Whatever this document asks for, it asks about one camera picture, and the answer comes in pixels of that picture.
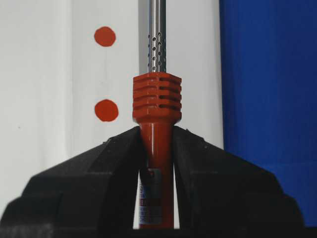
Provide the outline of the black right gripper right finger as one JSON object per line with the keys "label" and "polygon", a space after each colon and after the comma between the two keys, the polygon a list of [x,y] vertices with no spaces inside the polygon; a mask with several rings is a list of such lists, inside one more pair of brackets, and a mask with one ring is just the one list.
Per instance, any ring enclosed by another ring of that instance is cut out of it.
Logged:
{"label": "black right gripper right finger", "polygon": [[180,228],[194,238],[301,238],[297,202],[271,172],[174,127]]}

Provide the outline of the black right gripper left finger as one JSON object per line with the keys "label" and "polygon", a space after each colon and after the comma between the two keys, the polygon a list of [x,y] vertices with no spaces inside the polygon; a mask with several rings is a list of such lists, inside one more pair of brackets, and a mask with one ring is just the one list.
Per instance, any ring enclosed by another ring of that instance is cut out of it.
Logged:
{"label": "black right gripper left finger", "polygon": [[146,153],[134,127],[33,176],[0,222],[3,238],[126,238]]}

